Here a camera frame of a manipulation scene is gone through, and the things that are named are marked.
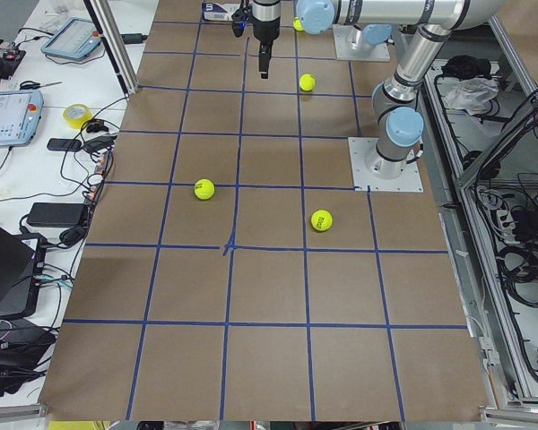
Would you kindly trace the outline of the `white blue tennis ball can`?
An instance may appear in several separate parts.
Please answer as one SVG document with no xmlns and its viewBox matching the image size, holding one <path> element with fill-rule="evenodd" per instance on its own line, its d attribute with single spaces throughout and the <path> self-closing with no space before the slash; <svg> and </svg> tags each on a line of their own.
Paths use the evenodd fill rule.
<svg viewBox="0 0 538 430">
<path fill-rule="evenodd" d="M 202 16 L 209 22 L 231 22 L 232 15 L 240 8 L 240 3 L 202 2 Z"/>
</svg>

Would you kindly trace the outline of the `tennis ball far top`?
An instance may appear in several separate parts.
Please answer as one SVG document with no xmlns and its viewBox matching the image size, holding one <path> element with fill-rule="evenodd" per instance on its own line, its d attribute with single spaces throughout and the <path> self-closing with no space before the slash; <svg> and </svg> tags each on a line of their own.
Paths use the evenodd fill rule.
<svg viewBox="0 0 538 430">
<path fill-rule="evenodd" d="M 303 31 L 304 28 L 302 26 L 302 23 L 301 23 L 301 20 L 298 16 L 295 16 L 294 19 L 293 19 L 293 28 L 295 29 L 295 31 Z"/>
</svg>

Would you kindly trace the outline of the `tennis ball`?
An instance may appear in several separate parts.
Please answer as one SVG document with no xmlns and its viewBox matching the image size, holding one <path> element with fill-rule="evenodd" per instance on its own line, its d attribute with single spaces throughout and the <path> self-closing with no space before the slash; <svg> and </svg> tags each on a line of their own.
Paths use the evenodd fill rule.
<svg viewBox="0 0 538 430">
<path fill-rule="evenodd" d="M 316 210 L 311 214 L 310 223 L 315 231 L 325 232 L 334 224 L 333 215 L 325 209 Z"/>
<path fill-rule="evenodd" d="M 210 179 L 201 178 L 194 184 L 194 194 L 197 199 L 207 201 L 214 196 L 215 185 Z"/>
<path fill-rule="evenodd" d="M 299 78 L 299 88 L 304 92 L 311 92 L 316 84 L 316 77 L 311 73 L 304 73 Z"/>
<path fill-rule="evenodd" d="M 295 16 L 294 19 L 293 19 L 293 28 L 295 29 L 295 31 L 303 31 L 304 28 L 302 26 L 302 23 L 301 23 L 301 20 L 298 16 Z"/>
</svg>

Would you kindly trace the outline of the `tennis ball upper middle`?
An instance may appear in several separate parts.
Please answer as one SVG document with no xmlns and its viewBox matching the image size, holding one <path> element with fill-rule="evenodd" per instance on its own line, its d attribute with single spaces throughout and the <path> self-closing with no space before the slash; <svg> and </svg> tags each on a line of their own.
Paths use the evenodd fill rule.
<svg viewBox="0 0 538 430">
<path fill-rule="evenodd" d="M 316 77 L 311 73 L 304 73 L 299 78 L 299 88 L 304 92 L 311 92 L 316 84 Z"/>
</svg>

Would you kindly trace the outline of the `tennis ball centre left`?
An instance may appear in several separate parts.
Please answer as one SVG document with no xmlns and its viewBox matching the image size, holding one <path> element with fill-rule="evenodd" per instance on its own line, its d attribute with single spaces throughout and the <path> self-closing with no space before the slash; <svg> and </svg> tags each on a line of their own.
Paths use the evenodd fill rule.
<svg viewBox="0 0 538 430">
<path fill-rule="evenodd" d="M 194 184 L 194 194 L 197 199 L 207 201 L 214 196 L 215 185 L 210 179 L 201 178 Z"/>
</svg>

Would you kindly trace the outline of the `tennis ball centre right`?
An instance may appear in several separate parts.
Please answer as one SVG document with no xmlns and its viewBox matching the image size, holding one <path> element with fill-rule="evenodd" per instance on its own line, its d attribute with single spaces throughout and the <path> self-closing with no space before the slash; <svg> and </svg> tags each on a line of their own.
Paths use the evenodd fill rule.
<svg viewBox="0 0 538 430">
<path fill-rule="evenodd" d="M 310 223 L 315 231 L 325 232 L 334 224 L 333 215 L 325 209 L 316 210 L 311 214 Z"/>
</svg>

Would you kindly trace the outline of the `upper teach pendant tablet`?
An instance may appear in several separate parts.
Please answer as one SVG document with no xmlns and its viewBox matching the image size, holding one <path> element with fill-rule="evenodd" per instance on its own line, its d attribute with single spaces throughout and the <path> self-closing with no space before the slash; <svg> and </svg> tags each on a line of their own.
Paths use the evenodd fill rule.
<svg viewBox="0 0 538 430">
<path fill-rule="evenodd" d="M 82 61 L 99 45 L 100 35 L 90 20 L 71 18 L 41 48 L 45 56 Z"/>
</svg>

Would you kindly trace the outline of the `teach pendant tablet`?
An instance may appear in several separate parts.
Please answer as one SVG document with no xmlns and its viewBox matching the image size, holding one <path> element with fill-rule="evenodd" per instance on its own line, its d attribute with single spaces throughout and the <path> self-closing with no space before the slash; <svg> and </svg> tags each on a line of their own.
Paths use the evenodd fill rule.
<svg viewBox="0 0 538 430">
<path fill-rule="evenodd" d="M 45 56 L 82 61 L 99 45 L 100 35 L 90 20 L 71 18 L 41 48 Z"/>
<path fill-rule="evenodd" d="M 30 143 L 37 132 L 43 103 L 40 90 L 0 91 L 0 147 Z"/>
</svg>

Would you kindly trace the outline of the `yellow tape roll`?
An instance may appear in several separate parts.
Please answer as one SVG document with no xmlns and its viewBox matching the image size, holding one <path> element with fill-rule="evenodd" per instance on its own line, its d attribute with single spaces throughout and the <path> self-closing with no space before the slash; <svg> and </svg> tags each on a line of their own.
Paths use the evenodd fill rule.
<svg viewBox="0 0 538 430">
<path fill-rule="evenodd" d="M 79 130 L 84 124 L 93 119 L 93 113 L 88 106 L 76 103 L 64 110 L 63 118 L 71 128 Z"/>
</svg>

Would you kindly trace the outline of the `crumpled white cloth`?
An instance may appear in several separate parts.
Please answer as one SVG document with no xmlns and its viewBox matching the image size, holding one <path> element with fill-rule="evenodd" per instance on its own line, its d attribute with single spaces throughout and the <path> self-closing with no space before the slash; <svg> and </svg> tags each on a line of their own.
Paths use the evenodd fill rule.
<svg viewBox="0 0 538 430">
<path fill-rule="evenodd" d="M 498 94 L 499 85 L 496 81 L 472 78 L 454 84 L 443 102 L 446 108 L 464 110 L 474 116 L 487 112 L 491 107 L 491 101 Z"/>
</svg>

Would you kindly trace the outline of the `black phone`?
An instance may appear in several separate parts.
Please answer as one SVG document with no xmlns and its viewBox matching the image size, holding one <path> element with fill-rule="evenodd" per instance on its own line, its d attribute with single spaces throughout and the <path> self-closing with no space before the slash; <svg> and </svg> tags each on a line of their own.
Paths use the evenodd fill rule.
<svg viewBox="0 0 538 430">
<path fill-rule="evenodd" d="M 82 142 L 74 138 L 51 138 L 47 143 L 49 151 L 77 152 L 81 147 Z"/>
</svg>

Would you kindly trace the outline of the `power strip with plugs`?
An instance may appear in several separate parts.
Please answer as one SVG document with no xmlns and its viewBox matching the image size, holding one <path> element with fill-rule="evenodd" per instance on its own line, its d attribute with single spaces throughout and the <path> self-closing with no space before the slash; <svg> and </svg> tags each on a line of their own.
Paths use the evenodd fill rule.
<svg viewBox="0 0 538 430">
<path fill-rule="evenodd" d="M 86 180 L 87 189 L 83 192 L 84 206 L 86 209 L 83 225 L 90 226 L 95 209 L 101 199 L 106 179 L 114 164 L 112 150 L 106 150 L 97 157 L 95 169 Z"/>
</svg>

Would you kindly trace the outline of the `black scissors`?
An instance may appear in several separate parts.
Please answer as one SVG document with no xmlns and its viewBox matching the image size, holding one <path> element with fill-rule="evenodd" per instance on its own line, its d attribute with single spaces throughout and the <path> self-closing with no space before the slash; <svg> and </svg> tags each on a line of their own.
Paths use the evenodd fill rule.
<svg viewBox="0 0 538 430">
<path fill-rule="evenodd" d="M 41 83 L 35 81 L 24 81 L 19 85 L 19 90 L 39 90 L 42 88 L 61 84 L 61 82 Z"/>
</svg>

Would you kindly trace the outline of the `lower teach pendant tablet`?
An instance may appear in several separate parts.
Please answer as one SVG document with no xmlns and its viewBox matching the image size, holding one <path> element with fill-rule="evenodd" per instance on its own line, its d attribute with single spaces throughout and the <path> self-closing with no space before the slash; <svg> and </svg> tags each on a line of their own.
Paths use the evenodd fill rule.
<svg viewBox="0 0 538 430">
<path fill-rule="evenodd" d="M 0 91 L 0 147 L 30 143 L 37 132 L 43 103 L 40 90 Z"/>
</svg>

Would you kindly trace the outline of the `black power adapter brick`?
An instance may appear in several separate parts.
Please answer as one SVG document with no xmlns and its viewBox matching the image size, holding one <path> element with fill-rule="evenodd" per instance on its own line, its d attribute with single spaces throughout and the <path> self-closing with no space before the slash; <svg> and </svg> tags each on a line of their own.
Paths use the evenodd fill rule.
<svg viewBox="0 0 538 430">
<path fill-rule="evenodd" d="M 73 227 L 82 223 L 85 212 L 83 203 L 34 202 L 27 223 L 43 228 Z"/>
</svg>

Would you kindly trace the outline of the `black laptop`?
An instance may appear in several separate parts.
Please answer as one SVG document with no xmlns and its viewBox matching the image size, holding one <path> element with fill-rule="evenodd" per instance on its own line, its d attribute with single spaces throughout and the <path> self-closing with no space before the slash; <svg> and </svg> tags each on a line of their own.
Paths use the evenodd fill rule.
<svg viewBox="0 0 538 430">
<path fill-rule="evenodd" d="M 0 227 L 0 320 L 34 314 L 45 242 L 38 233 L 13 235 Z"/>
</svg>

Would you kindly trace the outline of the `aluminium frame post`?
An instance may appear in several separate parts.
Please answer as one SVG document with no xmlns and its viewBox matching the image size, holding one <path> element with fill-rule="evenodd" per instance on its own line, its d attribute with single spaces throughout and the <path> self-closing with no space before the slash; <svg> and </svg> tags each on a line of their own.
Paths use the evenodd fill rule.
<svg viewBox="0 0 538 430">
<path fill-rule="evenodd" d="M 118 83 L 126 97 L 138 91 L 138 80 L 116 19 L 107 0 L 83 0 L 86 11 L 100 34 Z"/>
</svg>

